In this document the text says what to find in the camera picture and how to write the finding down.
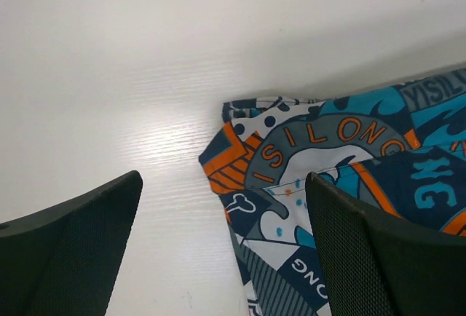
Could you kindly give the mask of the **colourful patterned shorts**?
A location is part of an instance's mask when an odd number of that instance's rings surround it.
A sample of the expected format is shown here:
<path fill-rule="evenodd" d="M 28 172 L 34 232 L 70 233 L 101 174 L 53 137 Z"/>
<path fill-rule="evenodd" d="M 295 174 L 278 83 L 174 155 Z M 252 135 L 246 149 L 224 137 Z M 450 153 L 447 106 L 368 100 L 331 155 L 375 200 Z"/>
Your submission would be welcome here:
<path fill-rule="evenodd" d="M 465 71 L 328 100 L 224 104 L 199 161 L 250 315 L 329 315 L 305 200 L 316 173 L 398 218 L 465 236 Z"/>

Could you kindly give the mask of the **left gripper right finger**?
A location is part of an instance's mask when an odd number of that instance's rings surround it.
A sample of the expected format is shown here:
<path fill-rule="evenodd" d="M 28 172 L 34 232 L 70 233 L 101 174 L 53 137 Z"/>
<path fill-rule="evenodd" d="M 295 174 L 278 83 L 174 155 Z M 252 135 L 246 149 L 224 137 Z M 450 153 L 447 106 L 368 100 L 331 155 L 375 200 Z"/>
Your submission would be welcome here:
<path fill-rule="evenodd" d="M 398 218 L 316 173 L 309 219 L 332 315 L 464 315 L 465 235 Z"/>

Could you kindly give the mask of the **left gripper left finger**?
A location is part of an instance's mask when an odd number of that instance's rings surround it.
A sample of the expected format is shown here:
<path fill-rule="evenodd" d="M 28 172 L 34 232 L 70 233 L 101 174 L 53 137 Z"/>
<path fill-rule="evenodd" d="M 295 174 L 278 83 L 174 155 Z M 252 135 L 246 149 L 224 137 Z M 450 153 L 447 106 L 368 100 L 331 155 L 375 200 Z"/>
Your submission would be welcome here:
<path fill-rule="evenodd" d="M 1 224 L 2 315 L 104 315 L 141 198 L 133 170 Z"/>

